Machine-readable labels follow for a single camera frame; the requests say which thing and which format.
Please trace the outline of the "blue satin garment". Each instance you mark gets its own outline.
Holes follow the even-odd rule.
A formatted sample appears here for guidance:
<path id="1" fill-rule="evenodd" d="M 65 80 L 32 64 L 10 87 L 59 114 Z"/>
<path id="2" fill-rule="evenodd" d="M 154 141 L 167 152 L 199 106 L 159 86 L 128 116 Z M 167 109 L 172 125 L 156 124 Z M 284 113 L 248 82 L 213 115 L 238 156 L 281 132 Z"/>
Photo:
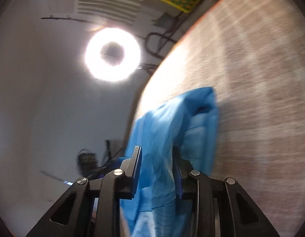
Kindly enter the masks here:
<path id="1" fill-rule="evenodd" d="M 131 236 L 188 236 L 191 201 L 175 190 L 173 150 L 205 174 L 212 172 L 219 109 L 211 87 L 178 95 L 135 121 L 125 157 L 142 148 L 135 197 L 120 203 Z"/>

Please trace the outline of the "grey checked bed mattress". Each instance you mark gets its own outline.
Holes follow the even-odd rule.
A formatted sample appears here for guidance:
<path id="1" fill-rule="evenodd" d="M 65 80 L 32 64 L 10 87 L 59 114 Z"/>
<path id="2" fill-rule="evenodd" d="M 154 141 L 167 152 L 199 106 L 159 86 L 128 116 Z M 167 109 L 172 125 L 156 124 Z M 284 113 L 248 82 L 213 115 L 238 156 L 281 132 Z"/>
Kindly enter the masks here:
<path id="1" fill-rule="evenodd" d="M 305 221 L 305 18 L 292 0 L 219 0 L 144 88 L 135 117 L 199 87 L 219 107 L 213 177 L 234 177 L 280 236 Z"/>

